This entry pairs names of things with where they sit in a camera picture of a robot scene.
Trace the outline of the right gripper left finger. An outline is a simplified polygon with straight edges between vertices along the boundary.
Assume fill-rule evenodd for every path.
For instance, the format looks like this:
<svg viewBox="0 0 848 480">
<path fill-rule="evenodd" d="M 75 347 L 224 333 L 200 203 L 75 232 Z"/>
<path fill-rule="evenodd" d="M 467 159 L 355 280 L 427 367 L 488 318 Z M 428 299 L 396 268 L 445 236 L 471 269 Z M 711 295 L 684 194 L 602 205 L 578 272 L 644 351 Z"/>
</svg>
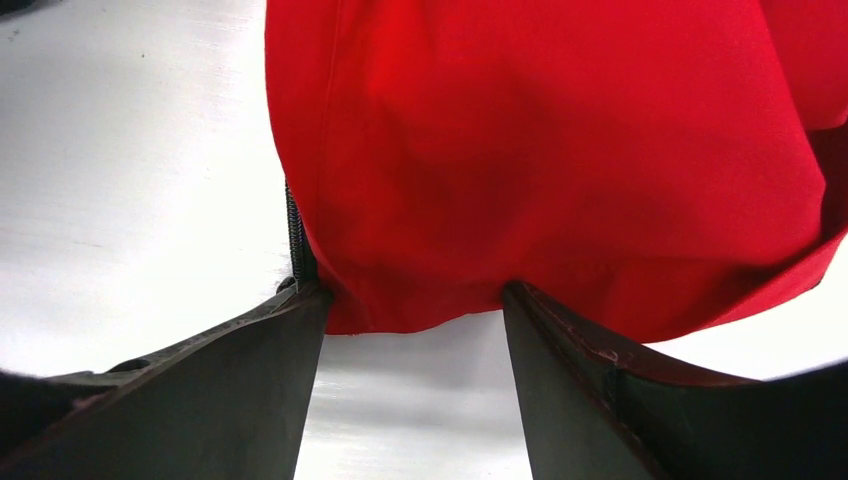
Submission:
<svg viewBox="0 0 848 480">
<path fill-rule="evenodd" d="M 292 286 L 96 373 L 1 376 L 5 479 L 290 479 L 331 294 Z"/>
</svg>

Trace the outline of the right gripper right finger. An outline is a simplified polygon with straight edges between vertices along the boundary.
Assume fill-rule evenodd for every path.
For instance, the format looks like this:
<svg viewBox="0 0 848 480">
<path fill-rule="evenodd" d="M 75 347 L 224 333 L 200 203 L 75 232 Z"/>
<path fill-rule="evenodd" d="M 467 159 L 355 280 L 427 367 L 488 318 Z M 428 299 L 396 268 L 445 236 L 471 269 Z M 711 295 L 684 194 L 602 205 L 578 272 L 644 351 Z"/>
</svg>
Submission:
<svg viewBox="0 0 848 480">
<path fill-rule="evenodd" d="M 531 285 L 503 292 L 536 479 L 843 479 L 847 366 L 758 381 L 612 332 Z"/>
</svg>

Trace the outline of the red zip-up jacket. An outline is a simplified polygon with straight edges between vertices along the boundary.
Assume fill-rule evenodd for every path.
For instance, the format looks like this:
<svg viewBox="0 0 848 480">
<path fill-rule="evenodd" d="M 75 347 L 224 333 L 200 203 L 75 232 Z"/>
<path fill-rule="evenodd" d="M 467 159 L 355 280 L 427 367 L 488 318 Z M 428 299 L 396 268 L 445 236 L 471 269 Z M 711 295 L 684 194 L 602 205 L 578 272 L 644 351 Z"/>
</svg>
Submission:
<svg viewBox="0 0 848 480">
<path fill-rule="evenodd" d="M 271 1 L 265 51 L 334 335 L 516 280 L 674 339 L 809 290 L 847 232 L 843 1 Z"/>
</svg>

